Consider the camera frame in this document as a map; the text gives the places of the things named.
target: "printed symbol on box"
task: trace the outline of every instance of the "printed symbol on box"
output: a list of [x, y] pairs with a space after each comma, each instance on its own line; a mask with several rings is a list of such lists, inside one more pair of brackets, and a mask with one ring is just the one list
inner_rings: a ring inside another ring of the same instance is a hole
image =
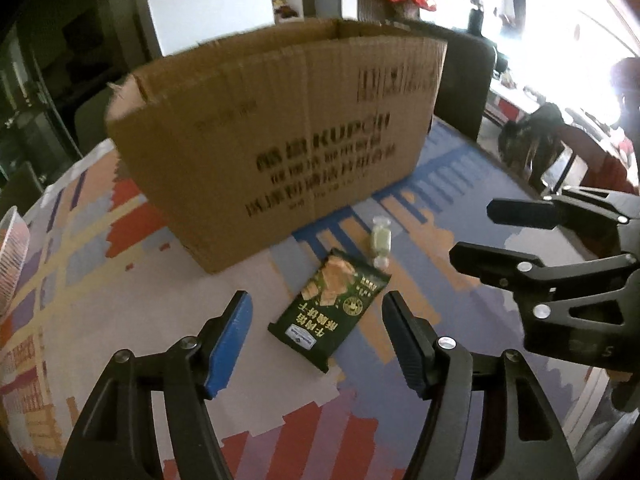
[[358, 298], [351, 296], [344, 300], [342, 309], [349, 314], [349, 316], [359, 316], [362, 313], [362, 302]]
[[313, 337], [304, 328], [296, 325], [290, 325], [285, 334], [305, 350], [311, 350], [316, 344], [316, 338]]

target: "metal screw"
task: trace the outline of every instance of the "metal screw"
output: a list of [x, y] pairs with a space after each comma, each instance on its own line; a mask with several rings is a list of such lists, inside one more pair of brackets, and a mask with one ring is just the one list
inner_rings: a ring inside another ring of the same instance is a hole
[[438, 345], [445, 350], [453, 350], [456, 347], [456, 340], [452, 337], [441, 337], [438, 339]]
[[518, 269], [520, 272], [529, 272], [531, 269], [533, 269], [533, 265], [530, 262], [520, 262], [516, 266], [516, 269]]
[[195, 348], [197, 344], [198, 338], [193, 335], [188, 335], [187, 337], [183, 337], [182, 339], [180, 339], [180, 348], [183, 348], [185, 350], [191, 350], [192, 348]]
[[533, 308], [533, 315], [538, 319], [546, 319], [547, 317], [551, 316], [551, 307], [545, 305], [544, 303], [536, 305]]
[[512, 363], [517, 363], [520, 360], [520, 352], [517, 350], [507, 350], [504, 355], [506, 355], [507, 359]]
[[126, 363], [131, 357], [131, 352], [129, 350], [118, 350], [113, 355], [113, 360], [117, 363]]

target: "chair backrest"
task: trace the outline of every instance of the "chair backrest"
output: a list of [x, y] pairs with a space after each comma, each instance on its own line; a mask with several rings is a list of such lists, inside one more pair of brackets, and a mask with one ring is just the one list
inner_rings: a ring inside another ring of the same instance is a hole
[[14, 205], [18, 213], [24, 215], [41, 195], [42, 185], [33, 166], [30, 162], [24, 162], [0, 191], [0, 218]]
[[402, 20], [401, 23], [418, 34], [447, 41], [435, 113], [475, 141], [494, 76], [495, 48], [481, 38], [433, 23], [416, 20]]

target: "table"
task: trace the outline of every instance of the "table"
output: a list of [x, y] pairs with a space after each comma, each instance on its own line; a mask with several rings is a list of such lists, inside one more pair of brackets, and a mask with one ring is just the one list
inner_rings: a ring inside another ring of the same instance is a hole
[[[267, 332], [328, 249], [360, 254], [372, 218], [392, 218], [392, 279], [414, 314], [467, 349], [522, 350], [508, 292], [457, 274], [458, 240], [580, 261], [558, 231], [494, 225], [495, 197], [527, 198], [450, 126], [435, 121], [414, 174], [295, 232], [216, 275], [191, 259], [105, 141], [30, 213], [31, 243], [8, 315], [0, 320], [0, 424], [40, 478], [53, 479], [92, 387], [111, 355], [160, 352], [219, 315], [237, 289], [252, 324], [226, 389], [207, 403], [236, 480], [398, 480], [428, 403], [406, 386], [382, 324], [382, 297], [326, 375]], [[584, 389], [587, 367], [525, 352], [559, 420]], [[460, 478], [468, 478], [480, 411], [474, 394]], [[177, 478], [162, 395], [154, 396], [167, 480]]]

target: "green snack package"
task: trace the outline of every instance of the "green snack package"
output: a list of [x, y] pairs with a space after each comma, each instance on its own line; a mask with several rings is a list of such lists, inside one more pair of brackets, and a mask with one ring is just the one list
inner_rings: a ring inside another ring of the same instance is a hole
[[296, 296], [269, 332], [324, 373], [329, 357], [353, 330], [390, 276], [338, 249]]

